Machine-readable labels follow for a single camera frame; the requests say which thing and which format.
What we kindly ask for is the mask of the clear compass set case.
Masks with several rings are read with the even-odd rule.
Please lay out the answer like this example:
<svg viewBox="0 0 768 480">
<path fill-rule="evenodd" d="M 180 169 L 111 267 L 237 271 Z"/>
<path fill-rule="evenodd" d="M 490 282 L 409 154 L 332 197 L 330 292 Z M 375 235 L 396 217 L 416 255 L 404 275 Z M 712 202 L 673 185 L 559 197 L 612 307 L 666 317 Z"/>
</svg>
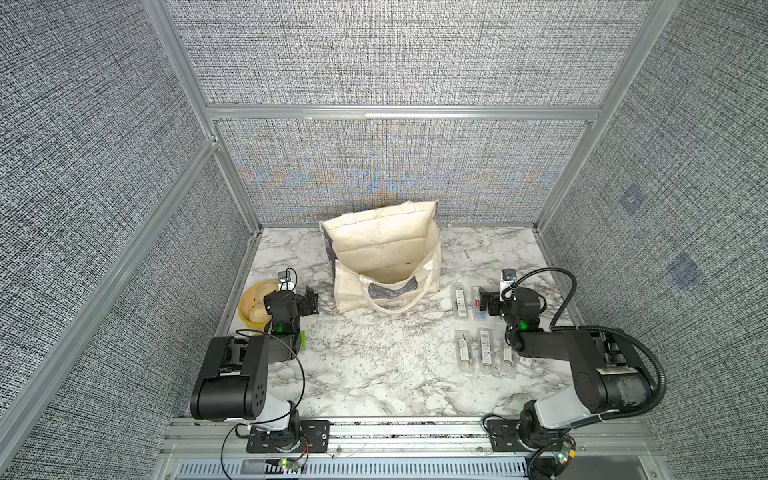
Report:
<svg viewBox="0 0 768 480">
<path fill-rule="evenodd" d="M 461 285 L 453 286 L 453 306 L 455 318 L 457 320 L 467 321 L 469 319 L 465 290 Z"/>
</svg>

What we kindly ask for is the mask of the beige canvas tote bag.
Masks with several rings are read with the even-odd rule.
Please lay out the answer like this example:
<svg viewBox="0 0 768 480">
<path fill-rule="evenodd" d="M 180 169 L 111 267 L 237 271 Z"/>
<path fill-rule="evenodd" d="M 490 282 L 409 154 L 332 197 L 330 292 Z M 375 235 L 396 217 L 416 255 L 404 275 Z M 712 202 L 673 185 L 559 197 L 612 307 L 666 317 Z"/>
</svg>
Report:
<svg viewBox="0 0 768 480">
<path fill-rule="evenodd" d="M 400 315 L 440 291 L 438 203 L 411 202 L 319 223 L 339 313 Z"/>
</svg>

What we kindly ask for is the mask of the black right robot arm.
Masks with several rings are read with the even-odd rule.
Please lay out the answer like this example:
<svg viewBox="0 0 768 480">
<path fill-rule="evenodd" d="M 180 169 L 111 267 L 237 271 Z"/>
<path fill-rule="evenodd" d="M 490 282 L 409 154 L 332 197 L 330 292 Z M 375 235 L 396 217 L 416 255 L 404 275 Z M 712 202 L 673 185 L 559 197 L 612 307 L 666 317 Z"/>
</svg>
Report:
<svg viewBox="0 0 768 480">
<path fill-rule="evenodd" d="M 506 323 L 505 345 L 520 358 L 569 364 L 572 385 L 527 402 L 517 423 L 519 442 L 547 447 L 569 431 L 653 410 L 664 398 L 664 368 L 650 349 L 620 329 L 597 325 L 540 326 L 545 303 L 532 289 L 479 290 L 478 307 Z"/>
</svg>

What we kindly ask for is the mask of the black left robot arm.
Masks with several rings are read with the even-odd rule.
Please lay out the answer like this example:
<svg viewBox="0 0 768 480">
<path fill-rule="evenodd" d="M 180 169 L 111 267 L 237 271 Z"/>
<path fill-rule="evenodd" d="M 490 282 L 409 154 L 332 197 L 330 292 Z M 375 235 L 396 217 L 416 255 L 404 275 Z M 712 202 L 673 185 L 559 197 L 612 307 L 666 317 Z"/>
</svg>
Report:
<svg viewBox="0 0 768 480">
<path fill-rule="evenodd" d="M 303 294 L 276 281 L 249 289 L 238 303 L 246 325 L 233 336 L 217 336 L 207 348 L 190 400 L 196 420 L 244 420 L 252 432 L 269 439 L 296 441 L 300 402 L 268 393 L 269 366 L 298 361 L 301 319 L 318 313 L 318 294 Z"/>
</svg>

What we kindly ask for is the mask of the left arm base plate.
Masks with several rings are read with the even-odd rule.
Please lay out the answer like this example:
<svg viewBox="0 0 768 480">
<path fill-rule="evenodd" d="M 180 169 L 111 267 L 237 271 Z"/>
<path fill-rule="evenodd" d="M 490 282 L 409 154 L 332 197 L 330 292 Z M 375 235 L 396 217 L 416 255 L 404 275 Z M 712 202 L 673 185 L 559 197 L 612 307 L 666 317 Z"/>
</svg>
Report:
<svg viewBox="0 0 768 480">
<path fill-rule="evenodd" d="M 285 430 L 253 429 L 248 437 L 246 451 L 251 454 L 287 455 L 326 453 L 331 425 L 327 420 L 299 420 L 289 423 Z"/>
</svg>

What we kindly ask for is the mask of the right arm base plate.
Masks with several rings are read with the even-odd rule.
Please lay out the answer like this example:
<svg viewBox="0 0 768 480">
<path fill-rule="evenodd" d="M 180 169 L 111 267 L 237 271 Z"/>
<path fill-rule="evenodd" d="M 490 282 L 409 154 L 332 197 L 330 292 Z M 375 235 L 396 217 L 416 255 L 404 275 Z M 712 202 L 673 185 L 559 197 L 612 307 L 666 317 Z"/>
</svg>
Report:
<svg viewBox="0 0 768 480">
<path fill-rule="evenodd" d="M 552 430 L 541 425 L 536 416 L 522 419 L 489 414 L 481 418 L 481 427 L 486 432 L 494 452 L 530 452 L 540 449 L 544 452 L 575 449 L 575 439 L 567 430 Z"/>
</svg>

